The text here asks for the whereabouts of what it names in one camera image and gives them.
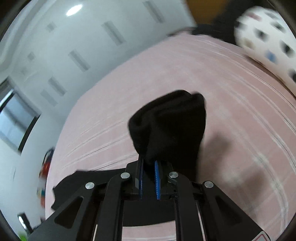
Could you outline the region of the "white heart-print pillow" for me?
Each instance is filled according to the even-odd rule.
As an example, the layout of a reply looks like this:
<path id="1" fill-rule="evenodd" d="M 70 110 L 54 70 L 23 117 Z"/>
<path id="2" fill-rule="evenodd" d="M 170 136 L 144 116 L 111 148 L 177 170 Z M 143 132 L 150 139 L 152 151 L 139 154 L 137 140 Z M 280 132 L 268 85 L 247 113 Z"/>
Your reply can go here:
<path id="1" fill-rule="evenodd" d="M 295 36 L 282 16 L 254 6 L 236 20 L 236 44 L 295 94 Z"/>

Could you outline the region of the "colourful clutter on floor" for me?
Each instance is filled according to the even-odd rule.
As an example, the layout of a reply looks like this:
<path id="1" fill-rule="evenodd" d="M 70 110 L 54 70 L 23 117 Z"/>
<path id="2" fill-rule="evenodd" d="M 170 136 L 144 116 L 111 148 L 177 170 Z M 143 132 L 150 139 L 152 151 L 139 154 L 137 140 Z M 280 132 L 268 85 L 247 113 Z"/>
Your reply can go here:
<path id="1" fill-rule="evenodd" d="M 39 172 L 38 176 L 38 186 L 37 186 L 37 192 L 36 196 L 39 200 L 40 206 L 42 208 L 42 215 L 40 216 L 40 221 L 43 223 L 45 221 L 45 202 L 46 202 L 46 183 L 47 183 L 47 178 L 48 178 L 48 173 L 49 173 L 49 168 L 50 164 L 52 161 L 52 157 L 54 154 L 55 148 L 52 147 L 48 149 L 46 154 L 44 155 L 42 166 Z M 29 219 L 27 218 L 26 214 L 24 212 L 18 213 L 17 214 L 18 220 L 23 227 L 25 231 L 25 235 L 19 235 L 19 238 L 21 240 L 28 240 L 28 237 L 30 236 L 33 231 L 38 228 L 40 225 L 36 225 L 35 227 L 32 227 Z"/>

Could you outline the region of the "pink plaid bed sheet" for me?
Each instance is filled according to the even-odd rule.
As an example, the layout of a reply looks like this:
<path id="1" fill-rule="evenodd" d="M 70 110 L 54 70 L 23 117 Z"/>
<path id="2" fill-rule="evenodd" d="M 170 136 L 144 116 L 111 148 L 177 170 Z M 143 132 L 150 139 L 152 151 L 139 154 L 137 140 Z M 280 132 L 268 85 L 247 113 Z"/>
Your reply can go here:
<path id="1" fill-rule="evenodd" d="M 131 58 L 78 99 L 49 168 L 46 216 L 63 178 L 135 161 L 129 119 L 175 90 L 201 93 L 206 112 L 165 120 L 169 160 L 212 180 L 278 239 L 295 214 L 295 97 L 240 48 L 188 33 Z"/>

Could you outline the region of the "black clothing pile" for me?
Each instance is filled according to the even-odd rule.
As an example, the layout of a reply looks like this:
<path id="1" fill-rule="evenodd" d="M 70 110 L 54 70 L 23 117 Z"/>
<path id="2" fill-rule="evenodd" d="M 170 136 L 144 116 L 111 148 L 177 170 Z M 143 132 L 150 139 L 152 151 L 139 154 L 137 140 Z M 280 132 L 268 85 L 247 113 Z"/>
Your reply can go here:
<path id="1" fill-rule="evenodd" d="M 243 9 L 227 9 L 217 16 L 211 24 L 197 24 L 196 27 L 184 28 L 168 34 L 169 37 L 181 32 L 189 32 L 191 35 L 207 35 L 224 42 L 237 45 L 234 37 L 234 29 L 239 26 L 238 18 L 244 13 Z"/>

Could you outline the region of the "window with black frame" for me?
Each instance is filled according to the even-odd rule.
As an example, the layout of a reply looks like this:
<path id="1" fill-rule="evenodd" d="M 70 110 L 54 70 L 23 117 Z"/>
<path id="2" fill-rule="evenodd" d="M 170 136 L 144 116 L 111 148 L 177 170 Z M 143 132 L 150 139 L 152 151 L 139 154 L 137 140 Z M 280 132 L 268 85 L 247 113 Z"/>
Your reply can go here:
<path id="1" fill-rule="evenodd" d="M 39 117 L 40 112 L 5 79 L 1 83 L 1 140 L 21 153 Z"/>

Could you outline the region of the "brown wooden headboard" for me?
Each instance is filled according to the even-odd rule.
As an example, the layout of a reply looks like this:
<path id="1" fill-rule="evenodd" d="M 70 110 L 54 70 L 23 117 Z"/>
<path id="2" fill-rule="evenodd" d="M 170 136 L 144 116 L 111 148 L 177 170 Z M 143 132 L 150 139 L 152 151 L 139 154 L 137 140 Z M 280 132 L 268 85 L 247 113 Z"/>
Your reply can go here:
<path id="1" fill-rule="evenodd" d="M 210 24 L 224 11 L 228 3 L 228 0 L 186 0 L 197 24 Z"/>

